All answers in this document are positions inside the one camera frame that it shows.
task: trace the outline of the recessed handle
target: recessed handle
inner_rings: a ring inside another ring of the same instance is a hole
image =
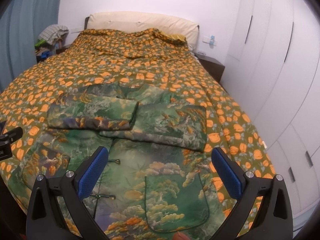
[[[290,175],[291,182],[294,183],[296,181],[296,179],[295,179],[295,177],[293,175],[291,167],[288,169],[288,173]]]
[[[305,156],[306,156],[307,161],[308,161],[308,164],[309,164],[309,166],[310,166],[310,168],[311,168],[311,167],[313,166],[313,162],[312,162],[312,160],[311,160],[311,157],[310,157],[308,151],[306,151]]]
[[[290,44],[291,44],[292,33],[293,33],[293,25],[294,25],[294,22],[292,22],[291,36],[290,36],[290,41],[289,41],[289,45],[288,45],[288,49],[287,49],[287,54],[285,54],[284,62],[285,62],[286,59],[287,59],[287,55],[288,55],[289,48],[290,48]]]
[[[248,35],[249,35],[250,27],[251,27],[251,22],[252,22],[252,16],[251,16],[251,19],[250,19],[250,24],[249,24],[249,28],[248,28],[248,32],[247,32],[247,36],[246,36],[246,38],[245,38],[244,44],[246,44],[247,39],[248,39]]]

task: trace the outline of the curtain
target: curtain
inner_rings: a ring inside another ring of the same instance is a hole
[[[60,0],[12,0],[0,19],[0,92],[36,64],[34,44],[58,23]]]

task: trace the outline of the wardrobe door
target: wardrobe door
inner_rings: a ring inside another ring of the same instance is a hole
[[[240,58],[239,67],[232,69],[232,76],[228,78],[226,84],[223,82],[223,86],[226,87],[230,95],[240,105],[242,95],[258,62],[267,36],[271,2],[272,0],[254,0],[252,21]]]
[[[303,0],[293,0],[294,25],[286,61],[257,118],[260,136],[271,146],[305,99],[318,65],[320,28]]]
[[[228,54],[240,59],[249,30],[254,0],[240,0],[239,11]]]
[[[268,154],[277,174],[282,175],[288,190],[292,214],[296,215],[301,211],[300,199],[297,184],[294,181],[290,169],[290,164],[285,156],[280,144],[276,141],[272,147],[268,148]]]
[[[292,125],[312,156],[320,146],[320,64],[309,93],[292,120]]]
[[[319,198],[315,168],[292,125],[288,126],[278,141],[290,163],[298,187],[301,210],[304,210]]]
[[[254,120],[270,95],[288,51],[293,23],[293,0],[272,0],[270,22],[262,53],[240,101]]]

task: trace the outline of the nightstand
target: nightstand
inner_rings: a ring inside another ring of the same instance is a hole
[[[60,49],[56,49],[56,54],[60,54],[62,52],[65,52],[69,47],[70,47],[70,44],[63,46]]]
[[[215,81],[220,83],[225,66],[222,65],[218,60],[208,56],[196,54],[196,57],[204,69],[210,74],[210,76],[212,76]]]

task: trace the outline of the headboard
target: headboard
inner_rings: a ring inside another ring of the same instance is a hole
[[[192,49],[196,47],[199,25],[176,16],[132,11],[100,12],[91,14],[84,21],[84,29],[114,29],[130,33],[148,28],[157,28],[167,34],[183,34],[188,45]]]

